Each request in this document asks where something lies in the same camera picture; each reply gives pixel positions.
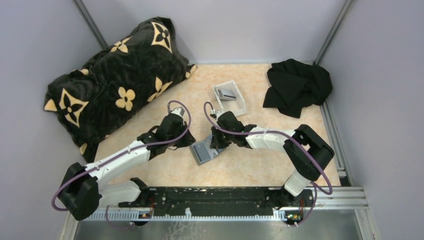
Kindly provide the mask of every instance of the gray wall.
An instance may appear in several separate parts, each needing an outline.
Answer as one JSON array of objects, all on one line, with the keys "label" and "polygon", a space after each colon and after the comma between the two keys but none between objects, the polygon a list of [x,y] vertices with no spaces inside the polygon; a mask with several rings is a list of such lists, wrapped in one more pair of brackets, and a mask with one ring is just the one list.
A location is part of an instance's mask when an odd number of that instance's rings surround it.
[{"label": "gray wall", "polygon": [[171,18],[194,63],[315,60],[344,0],[84,0],[109,45],[140,22]]},{"label": "gray wall", "polygon": [[71,0],[1,1],[0,43],[0,239],[56,239],[50,199],[82,157],[44,94],[100,48]]},{"label": "gray wall", "polygon": [[322,65],[357,185],[383,239],[423,239],[424,1],[357,1]]}]

